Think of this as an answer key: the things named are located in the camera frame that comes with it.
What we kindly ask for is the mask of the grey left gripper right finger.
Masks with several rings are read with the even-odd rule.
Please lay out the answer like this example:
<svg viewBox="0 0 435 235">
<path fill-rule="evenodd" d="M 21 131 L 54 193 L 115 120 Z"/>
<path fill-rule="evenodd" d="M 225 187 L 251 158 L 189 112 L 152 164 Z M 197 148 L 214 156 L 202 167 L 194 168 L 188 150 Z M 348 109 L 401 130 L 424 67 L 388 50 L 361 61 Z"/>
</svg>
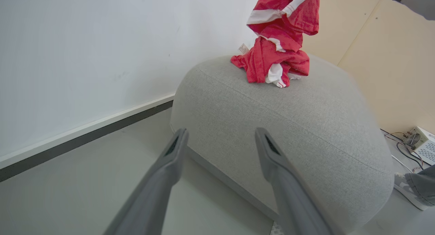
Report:
<svg viewBox="0 0 435 235">
<path fill-rule="evenodd" d="M 255 129 L 255 144 L 263 176 L 274 192 L 283 233 L 334 234 L 333 218 L 266 129 Z"/>
</svg>

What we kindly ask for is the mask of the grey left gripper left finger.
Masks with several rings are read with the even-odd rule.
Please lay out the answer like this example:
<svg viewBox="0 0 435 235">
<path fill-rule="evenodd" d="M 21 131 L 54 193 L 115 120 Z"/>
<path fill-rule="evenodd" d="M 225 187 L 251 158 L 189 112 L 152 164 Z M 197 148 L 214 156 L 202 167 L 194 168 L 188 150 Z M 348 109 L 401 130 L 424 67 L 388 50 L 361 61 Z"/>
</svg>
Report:
<svg viewBox="0 0 435 235">
<path fill-rule="evenodd" d="M 160 235 L 172 187 L 182 175 L 189 133 L 178 129 L 104 234 Z"/>
</svg>

